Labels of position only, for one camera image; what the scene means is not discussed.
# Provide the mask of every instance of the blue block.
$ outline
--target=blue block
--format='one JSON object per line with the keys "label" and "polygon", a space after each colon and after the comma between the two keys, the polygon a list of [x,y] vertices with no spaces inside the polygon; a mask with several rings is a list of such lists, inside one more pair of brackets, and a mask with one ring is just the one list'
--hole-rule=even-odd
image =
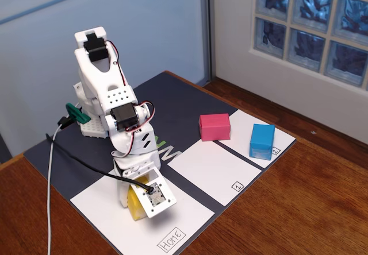
{"label": "blue block", "polygon": [[254,124],[249,156],[256,159],[271,160],[274,135],[274,125]]}

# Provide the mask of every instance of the red block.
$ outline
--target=red block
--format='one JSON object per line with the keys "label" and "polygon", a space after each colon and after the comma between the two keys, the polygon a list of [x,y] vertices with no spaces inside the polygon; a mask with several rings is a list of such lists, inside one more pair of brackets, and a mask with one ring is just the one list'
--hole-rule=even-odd
{"label": "red block", "polygon": [[228,113],[200,116],[202,141],[230,139],[230,121]]}

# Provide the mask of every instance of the wooden table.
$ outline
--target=wooden table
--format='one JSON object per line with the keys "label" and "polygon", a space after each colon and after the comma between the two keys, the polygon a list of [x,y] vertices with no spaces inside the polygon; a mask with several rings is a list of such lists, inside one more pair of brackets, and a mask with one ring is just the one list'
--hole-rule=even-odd
{"label": "wooden table", "polygon": [[[290,134],[297,143],[182,254],[368,254],[368,170]],[[1,254],[47,253],[46,197],[22,155],[0,166]],[[51,219],[52,254],[116,254],[55,189]]]}

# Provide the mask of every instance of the white window frame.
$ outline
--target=white window frame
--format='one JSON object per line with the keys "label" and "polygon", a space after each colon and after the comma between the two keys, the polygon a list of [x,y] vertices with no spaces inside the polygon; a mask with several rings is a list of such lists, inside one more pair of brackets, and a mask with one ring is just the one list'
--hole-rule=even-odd
{"label": "white window frame", "polygon": [[[338,0],[333,0],[327,34],[292,24],[291,1],[285,22],[256,13],[256,0],[213,0],[216,76],[368,144],[368,73],[362,87],[323,74],[329,41],[368,47],[331,35]],[[286,26],[282,59],[254,49],[256,17]],[[325,39],[320,73],[286,60],[291,28]]]}

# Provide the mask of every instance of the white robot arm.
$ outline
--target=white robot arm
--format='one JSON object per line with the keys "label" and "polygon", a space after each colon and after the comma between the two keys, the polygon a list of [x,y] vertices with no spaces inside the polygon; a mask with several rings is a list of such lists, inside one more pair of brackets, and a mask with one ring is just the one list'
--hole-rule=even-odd
{"label": "white robot arm", "polygon": [[128,207],[137,220],[161,213],[177,201],[159,172],[161,164],[154,129],[150,120],[155,114],[151,102],[138,103],[118,62],[114,44],[107,40],[103,27],[75,34],[78,49],[80,82],[74,86],[83,112],[90,118],[80,125],[90,137],[110,136],[116,175],[137,180],[154,190],[118,181],[122,206]]}

